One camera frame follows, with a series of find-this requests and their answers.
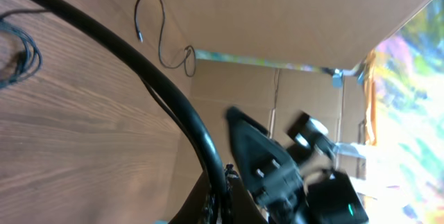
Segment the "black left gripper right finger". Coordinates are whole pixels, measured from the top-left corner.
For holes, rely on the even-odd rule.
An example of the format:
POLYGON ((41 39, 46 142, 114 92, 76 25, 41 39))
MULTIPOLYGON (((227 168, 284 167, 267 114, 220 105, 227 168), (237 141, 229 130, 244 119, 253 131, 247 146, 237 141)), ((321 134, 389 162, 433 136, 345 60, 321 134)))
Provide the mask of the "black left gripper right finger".
POLYGON ((225 166, 225 177, 230 193, 232 222, 234 224, 268 224, 250 197, 250 194, 244 188, 233 164, 225 166))

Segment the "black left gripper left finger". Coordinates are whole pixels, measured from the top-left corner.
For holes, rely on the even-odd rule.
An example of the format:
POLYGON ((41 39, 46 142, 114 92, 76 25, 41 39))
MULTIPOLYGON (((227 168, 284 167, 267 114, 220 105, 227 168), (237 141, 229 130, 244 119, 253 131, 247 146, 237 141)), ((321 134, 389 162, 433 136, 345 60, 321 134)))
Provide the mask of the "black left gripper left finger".
POLYGON ((169 224, 215 224, 215 193, 203 172, 169 224))

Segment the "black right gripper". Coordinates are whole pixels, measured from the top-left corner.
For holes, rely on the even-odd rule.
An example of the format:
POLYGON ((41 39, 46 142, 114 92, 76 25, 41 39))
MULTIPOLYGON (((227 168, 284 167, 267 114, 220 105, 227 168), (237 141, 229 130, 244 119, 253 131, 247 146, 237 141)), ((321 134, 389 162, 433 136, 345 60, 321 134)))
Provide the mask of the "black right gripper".
POLYGON ((308 224, 304 182, 290 155, 240 109, 230 107, 225 117, 232 155, 255 203, 274 223, 308 224))

